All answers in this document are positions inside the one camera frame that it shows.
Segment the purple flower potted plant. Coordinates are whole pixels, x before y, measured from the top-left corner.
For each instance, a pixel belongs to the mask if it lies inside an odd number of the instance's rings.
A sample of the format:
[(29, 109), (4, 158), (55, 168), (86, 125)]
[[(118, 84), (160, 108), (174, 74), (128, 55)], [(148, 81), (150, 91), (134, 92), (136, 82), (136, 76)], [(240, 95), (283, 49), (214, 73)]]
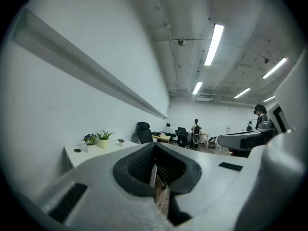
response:
[(84, 136), (84, 138), (82, 139), (82, 141), (85, 144), (85, 150), (87, 153), (92, 153), (95, 149), (95, 145), (96, 145), (96, 134), (87, 134)]

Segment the white desk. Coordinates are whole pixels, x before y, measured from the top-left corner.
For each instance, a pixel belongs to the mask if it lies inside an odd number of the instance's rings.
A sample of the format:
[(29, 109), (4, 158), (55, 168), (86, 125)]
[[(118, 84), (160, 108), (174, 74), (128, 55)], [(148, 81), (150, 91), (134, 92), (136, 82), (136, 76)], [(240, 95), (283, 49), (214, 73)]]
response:
[[(95, 146), (95, 149), (92, 153), (87, 153), (85, 150), (85, 145), (80, 146), (66, 146), (64, 148), (65, 154), (66, 154), (66, 160), (68, 164), (68, 170), (71, 170), (84, 161), (87, 161), (93, 157), (97, 157), (100, 155), (106, 155), (113, 152), (117, 152), (120, 150), (123, 150), (125, 148), (129, 148), (132, 146), (138, 145), (137, 143), (131, 142), (131, 141), (125, 141), (122, 146), (118, 144), (118, 141), (109, 141), (107, 148), (100, 148), (97, 145)], [(80, 153), (75, 153), (73, 150), (75, 148), (81, 149), (82, 151)]]

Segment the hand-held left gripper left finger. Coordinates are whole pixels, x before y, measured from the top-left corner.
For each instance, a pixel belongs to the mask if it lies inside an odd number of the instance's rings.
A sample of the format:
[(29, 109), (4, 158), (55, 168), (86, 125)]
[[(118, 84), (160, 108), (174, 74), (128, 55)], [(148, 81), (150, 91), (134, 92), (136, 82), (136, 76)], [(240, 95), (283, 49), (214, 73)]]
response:
[(76, 231), (172, 230), (153, 197), (133, 196), (114, 179), (114, 164), (142, 147), (135, 145), (86, 160), (46, 188), (36, 205), (49, 213), (75, 183), (81, 183), (87, 189), (65, 220), (65, 227)]

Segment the green plant in cream pot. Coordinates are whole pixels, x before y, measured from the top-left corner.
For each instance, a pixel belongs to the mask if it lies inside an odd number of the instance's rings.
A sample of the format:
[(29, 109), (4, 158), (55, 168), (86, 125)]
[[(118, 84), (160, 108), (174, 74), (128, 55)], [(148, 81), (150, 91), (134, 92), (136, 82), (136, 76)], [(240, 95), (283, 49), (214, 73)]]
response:
[(113, 135), (114, 132), (108, 132), (105, 130), (102, 130), (101, 133), (97, 133), (97, 146), (100, 148), (107, 148), (108, 147), (108, 140), (110, 139), (110, 136)]

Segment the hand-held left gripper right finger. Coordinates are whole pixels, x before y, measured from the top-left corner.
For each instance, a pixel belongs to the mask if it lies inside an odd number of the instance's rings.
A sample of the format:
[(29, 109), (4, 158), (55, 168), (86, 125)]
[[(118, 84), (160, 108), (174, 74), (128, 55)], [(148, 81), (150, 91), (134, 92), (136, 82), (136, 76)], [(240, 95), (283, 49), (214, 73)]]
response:
[(241, 210), (241, 200), (225, 194), (236, 182), (240, 172), (220, 167), (222, 162), (245, 166), (247, 159), (228, 155), (209, 154), (184, 149), (175, 145), (159, 143), (172, 152), (179, 153), (195, 161), (201, 168), (201, 177), (195, 187), (187, 194), (176, 196), (181, 211), (187, 213), (191, 226), (234, 226)]

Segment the black office chair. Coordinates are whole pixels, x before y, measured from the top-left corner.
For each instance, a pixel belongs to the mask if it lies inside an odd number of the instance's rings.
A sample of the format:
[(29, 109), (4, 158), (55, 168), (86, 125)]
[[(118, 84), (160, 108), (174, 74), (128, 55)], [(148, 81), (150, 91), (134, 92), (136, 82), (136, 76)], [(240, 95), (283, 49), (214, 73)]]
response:
[(188, 144), (188, 133), (185, 128), (178, 127), (175, 130), (177, 135), (177, 144), (179, 147), (185, 148)]
[(137, 123), (137, 135), (141, 144), (153, 142), (150, 125), (146, 122)]

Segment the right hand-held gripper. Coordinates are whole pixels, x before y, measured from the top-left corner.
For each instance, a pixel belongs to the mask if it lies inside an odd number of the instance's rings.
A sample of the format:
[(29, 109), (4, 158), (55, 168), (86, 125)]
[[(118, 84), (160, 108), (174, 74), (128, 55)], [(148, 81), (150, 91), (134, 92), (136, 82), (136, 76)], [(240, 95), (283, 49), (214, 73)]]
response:
[(219, 135), (218, 144), (232, 150), (251, 151), (267, 144), (278, 133), (308, 134), (308, 48), (274, 91), (274, 99), (269, 120), (261, 123), (261, 131)]

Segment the white ceiling conduit pipe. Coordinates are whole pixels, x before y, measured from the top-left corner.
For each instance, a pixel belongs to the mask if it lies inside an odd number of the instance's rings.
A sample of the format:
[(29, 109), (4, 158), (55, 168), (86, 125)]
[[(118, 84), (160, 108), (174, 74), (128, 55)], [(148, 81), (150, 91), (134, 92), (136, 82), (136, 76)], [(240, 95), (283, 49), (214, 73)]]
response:
[(169, 43), (169, 47), (170, 47), (170, 51), (171, 51), (171, 55), (172, 55), (173, 69), (174, 69), (175, 93), (177, 94), (177, 92), (178, 92), (177, 69), (176, 69), (176, 60), (175, 60), (174, 48), (173, 48), (173, 40), (172, 40), (171, 32), (170, 32), (171, 25), (168, 22), (167, 13), (166, 13), (166, 10), (165, 10), (163, 0), (159, 0), (159, 2), (160, 2), (161, 9), (162, 9), (162, 12), (163, 12), (165, 26), (166, 26), (166, 29), (167, 29), (167, 32), (168, 32), (168, 43)]

